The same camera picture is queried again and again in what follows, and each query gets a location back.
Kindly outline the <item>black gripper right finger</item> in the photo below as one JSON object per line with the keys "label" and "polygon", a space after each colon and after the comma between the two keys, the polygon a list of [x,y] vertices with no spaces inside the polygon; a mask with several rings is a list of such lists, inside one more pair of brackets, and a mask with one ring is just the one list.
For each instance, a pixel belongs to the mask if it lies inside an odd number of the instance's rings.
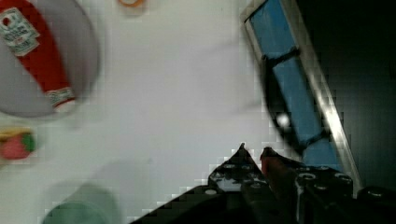
{"label": "black gripper right finger", "polygon": [[351,224],[352,179],[327,166],[306,166],[266,147],[262,173],[296,224]]}

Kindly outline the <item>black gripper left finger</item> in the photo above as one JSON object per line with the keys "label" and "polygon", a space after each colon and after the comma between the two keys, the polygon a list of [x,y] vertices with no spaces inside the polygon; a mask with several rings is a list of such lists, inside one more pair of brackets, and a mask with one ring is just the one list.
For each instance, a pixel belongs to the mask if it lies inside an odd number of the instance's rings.
{"label": "black gripper left finger", "polygon": [[216,193],[240,192],[245,186],[254,189],[264,187],[265,178],[242,143],[228,160],[208,176],[207,185]]}

